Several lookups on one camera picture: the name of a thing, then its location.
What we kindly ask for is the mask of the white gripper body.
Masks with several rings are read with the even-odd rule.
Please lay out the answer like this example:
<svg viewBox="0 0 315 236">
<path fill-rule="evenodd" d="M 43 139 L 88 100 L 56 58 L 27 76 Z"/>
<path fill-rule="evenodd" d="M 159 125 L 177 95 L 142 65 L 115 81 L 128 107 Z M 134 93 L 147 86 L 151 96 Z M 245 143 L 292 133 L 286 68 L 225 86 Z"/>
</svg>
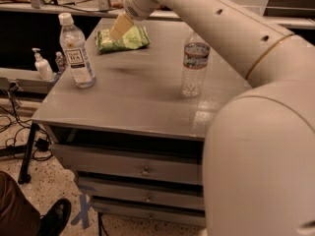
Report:
<svg viewBox="0 0 315 236">
<path fill-rule="evenodd" d="M 123 0 L 123 7 L 130 18 L 143 21 L 158 7 L 158 2 L 155 0 Z"/>
</svg>

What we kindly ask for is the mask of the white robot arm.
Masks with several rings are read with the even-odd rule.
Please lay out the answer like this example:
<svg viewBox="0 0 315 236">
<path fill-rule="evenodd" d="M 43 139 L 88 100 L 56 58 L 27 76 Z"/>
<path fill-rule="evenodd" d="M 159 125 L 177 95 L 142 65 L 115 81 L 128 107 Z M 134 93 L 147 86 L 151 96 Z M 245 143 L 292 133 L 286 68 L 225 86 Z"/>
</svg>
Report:
<svg viewBox="0 0 315 236">
<path fill-rule="evenodd" d="M 230 0 L 124 0 L 176 13 L 250 85 L 205 137 L 209 236 L 315 236 L 315 46 Z"/>
</svg>

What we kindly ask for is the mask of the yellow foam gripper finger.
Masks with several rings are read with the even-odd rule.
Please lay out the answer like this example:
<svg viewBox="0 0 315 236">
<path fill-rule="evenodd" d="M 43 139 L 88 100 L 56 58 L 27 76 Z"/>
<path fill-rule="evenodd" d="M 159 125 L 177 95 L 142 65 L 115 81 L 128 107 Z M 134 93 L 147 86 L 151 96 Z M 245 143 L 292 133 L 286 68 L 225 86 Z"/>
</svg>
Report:
<svg viewBox="0 0 315 236">
<path fill-rule="evenodd" d="M 133 20 L 126 14 L 121 13 L 118 15 L 117 19 L 114 22 L 114 25 L 112 26 L 109 37 L 117 41 L 119 38 L 121 38 L 132 26 L 134 25 Z"/>
</svg>

